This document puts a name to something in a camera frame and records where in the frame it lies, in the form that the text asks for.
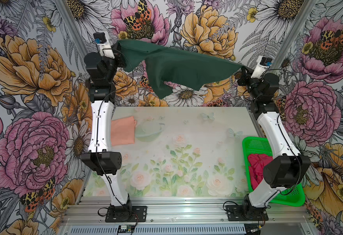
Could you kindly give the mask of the dark green t-shirt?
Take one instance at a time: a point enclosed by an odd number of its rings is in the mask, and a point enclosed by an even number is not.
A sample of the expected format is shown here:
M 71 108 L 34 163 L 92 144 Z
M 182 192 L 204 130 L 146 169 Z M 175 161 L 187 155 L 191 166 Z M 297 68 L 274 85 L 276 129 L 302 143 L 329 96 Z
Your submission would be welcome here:
M 163 99 L 172 93 L 165 82 L 186 86 L 193 90 L 222 81 L 240 70 L 243 65 L 214 56 L 178 50 L 140 40 L 119 40 L 120 52 L 126 61 L 126 72 L 142 62 L 154 93 Z

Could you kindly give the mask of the green plastic laundry basket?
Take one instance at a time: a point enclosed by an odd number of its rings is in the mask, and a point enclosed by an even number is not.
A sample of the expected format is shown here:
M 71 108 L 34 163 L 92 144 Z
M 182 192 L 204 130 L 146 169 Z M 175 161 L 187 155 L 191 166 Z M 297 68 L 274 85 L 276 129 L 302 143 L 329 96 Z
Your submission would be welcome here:
M 266 138 L 246 137 L 242 141 L 242 149 L 244 156 L 244 169 L 247 179 L 247 186 L 250 192 L 253 191 L 253 186 L 258 186 L 262 176 L 262 171 L 255 171 L 253 166 L 261 164 L 265 166 L 272 158 L 272 150 Z M 271 203 L 300 207 L 304 204 L 304 191 L 301 184 L 298 184 L 293 189 L 287 189 L 283 193 L 278 194 Z

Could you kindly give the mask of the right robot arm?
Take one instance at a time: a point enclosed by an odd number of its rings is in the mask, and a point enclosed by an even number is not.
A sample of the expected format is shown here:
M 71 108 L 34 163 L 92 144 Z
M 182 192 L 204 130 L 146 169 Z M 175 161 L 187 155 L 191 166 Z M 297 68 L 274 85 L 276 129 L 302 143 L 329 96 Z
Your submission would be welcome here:
M 267 73 L 264 66 L 252 70 L 243 66 L 238 85 L 245 86 L 251 95 L 251 113 L 263 129 L 272 150 L 272 161 L 263 169 L 263 180 L 244 197 L 236 210 L 243 220 L 265 220 L 269 202 L 283 191 L 292 192 L 306 174 L 311 162 L 293 144 L 281 121 L 274 94 L 279 77 Z

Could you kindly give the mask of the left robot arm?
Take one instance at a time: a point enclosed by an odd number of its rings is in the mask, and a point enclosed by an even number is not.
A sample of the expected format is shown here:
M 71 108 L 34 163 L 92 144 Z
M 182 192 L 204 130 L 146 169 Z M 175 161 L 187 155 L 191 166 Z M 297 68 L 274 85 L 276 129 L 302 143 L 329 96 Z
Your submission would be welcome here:
M 92 130 L 87 153 L 81 160 L 100 176 L 109 191 L 110 205 L 104 214 L 107 222 L 130 221 L 132 204 L 121 183 L 122 155 L 112 150 L 111 121 L 115 110 L 114 76 L 125 64 L 120 52 L 109 43 L 98 44 L 98 52 L 84 57 L 89 73 L 88 97 L 91 102 Z

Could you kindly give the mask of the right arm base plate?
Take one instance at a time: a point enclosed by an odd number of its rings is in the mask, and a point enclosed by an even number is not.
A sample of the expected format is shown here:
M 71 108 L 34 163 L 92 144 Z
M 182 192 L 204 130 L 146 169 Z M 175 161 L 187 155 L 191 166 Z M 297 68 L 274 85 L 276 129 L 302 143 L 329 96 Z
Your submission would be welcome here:
M 268 214 L 265 208 L 248 207 L 243 205 L 225 206 L 229 221 L 268 221 Z

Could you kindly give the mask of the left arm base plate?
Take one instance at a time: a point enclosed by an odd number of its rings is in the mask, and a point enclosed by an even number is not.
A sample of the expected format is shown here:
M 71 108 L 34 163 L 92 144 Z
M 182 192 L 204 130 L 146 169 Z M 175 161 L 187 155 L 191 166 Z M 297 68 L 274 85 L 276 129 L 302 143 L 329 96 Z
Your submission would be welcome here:
M 143 223 L 147 219 L 147 206 L 132 206 L 130 209 L 125 209 L 122 206 L 110 206 L 105 216 L 106 223 Z

